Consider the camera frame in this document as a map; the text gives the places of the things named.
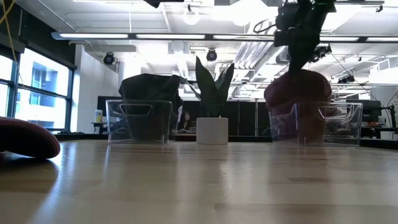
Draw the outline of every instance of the robotic arm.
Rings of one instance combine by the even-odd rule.
[[[274,45],[289,46],[289,72],[300,70],[314,55],[320,33],[329,12],[336,12],[336,0],[297,0],[278,9]]]

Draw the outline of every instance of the white pot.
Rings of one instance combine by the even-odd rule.
[[[197,144],[228,144],[228,118],[197,118]]]

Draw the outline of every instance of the ceiling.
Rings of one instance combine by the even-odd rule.
[[[109,4],[98,2],[75,2],[73,0],[18,0],[17,3],[28,12],[38,17],[55,30],[60,32],[165,32],[165,33],[212,33],[212,34],[252,34],[254,25],[263,19],[270,19],[277,14],[276,7],[267,7],[261,0],[240,0],[232,6],[215,6],[215,0],[191,2],[192,10],[198,16],[184,15],[187,10],[185,4],[165,3],[158,9],[143,2],[134,1],[129,4]],[[342,6],[338,5],[338,12],[329,14],[324,34],[335,35],[396,35],[398,34],[398,2],[397,7],[389,1],[384,10],[376,13],[377,6]],[[198,19],[195,25],[188,25]],[[282,49],[272,44],[242,43],[242,42],[185,42],[187,54],[183,57],[170,51],[170,41],[144,40],[98,40],[86,45],[86,51],[102,57],[104,52],[96,46],[134,45],[136,55],[152,72],[171,74],[180,71],[177,65],[181,60],[188,70],[195,68],[195,56],[201,58],[202,63],[214,73],[219,72],[223,64],[236,62],[241,65],[240,72],[236,72],[234,81],[270,82],[286,71],[286,65],[278,65],[275,61],[276,53]],[[206,63],[208,49],[216,49],[218,59]],[[371,68],[388,57],[398,55],[396,44],[331,44],[333,55],[327,55],[317,63],[307,64],[305,68],[320,72],[332,83],[345,74],[345,69],[354,71],[358,82],[368,80]],[[262,98],[260,85],[241,85],[231,88],[236,92],[243,92],[244,96]],[[352,94],[350,91],[335,91],[341,95]]]

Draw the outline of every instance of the clear plastic bin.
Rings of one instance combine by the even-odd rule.
[[[170,101],[107,100],[108,143],[168,144],[178,117]]]
[[[361,103],[297,103],[290,113],[269,113],[273,141],[303,146],[359,146]]]

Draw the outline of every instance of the wooden table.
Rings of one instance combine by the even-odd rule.
[[[397,223],[398,153],[271,143],[62,143],[3,154],[1,223]]]

